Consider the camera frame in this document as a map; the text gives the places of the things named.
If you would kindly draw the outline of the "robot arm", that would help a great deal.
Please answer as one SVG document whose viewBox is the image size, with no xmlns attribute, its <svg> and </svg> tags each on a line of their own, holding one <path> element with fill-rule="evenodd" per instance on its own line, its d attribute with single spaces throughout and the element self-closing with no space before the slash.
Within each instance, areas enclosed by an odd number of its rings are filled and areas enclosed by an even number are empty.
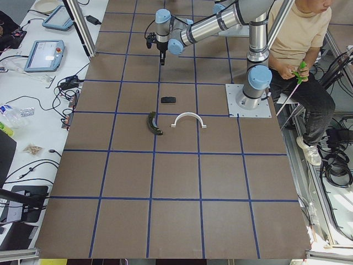
<svg viewBox="0 0 353 265">
<path fill-rule="evenodd" d="M 167 52 L 181 55 L 187 46 L 217 35 L 237 25 L 249 27 L 247 52 L 247 80 L 236 96 L 236 103 L 243 109 L 253 110 L 269 88 L 272 73 L 268 68 L 269 48 L 267 14 L 273 1 L 229 1 L 216 13 L 197 22 L 172 15 L 167 9 L 156 11 L 156 30 L 145 36 L 146 45 L 159 50 L 160 63 L 165 63 Z"/>
</svg>

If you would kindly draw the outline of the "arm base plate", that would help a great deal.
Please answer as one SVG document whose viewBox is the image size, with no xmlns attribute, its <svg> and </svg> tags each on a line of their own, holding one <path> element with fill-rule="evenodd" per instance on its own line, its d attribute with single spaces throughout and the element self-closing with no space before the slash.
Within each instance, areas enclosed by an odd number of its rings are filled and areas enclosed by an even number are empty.
<svg viewBox="0 0 353 265">
<path fill-rule="evenodd" d="M 258 99 L 243 94 L 243 84 L 226 84 L 228 116 L 230 118 L 272 118 L 266 91 Z"/>
<path fill-rule="evenodd" d="M 248 38 L 249 37 L 249 25 L 237 24 L 227 30 L 219 32 L 218 36 Z"/>
</svg>

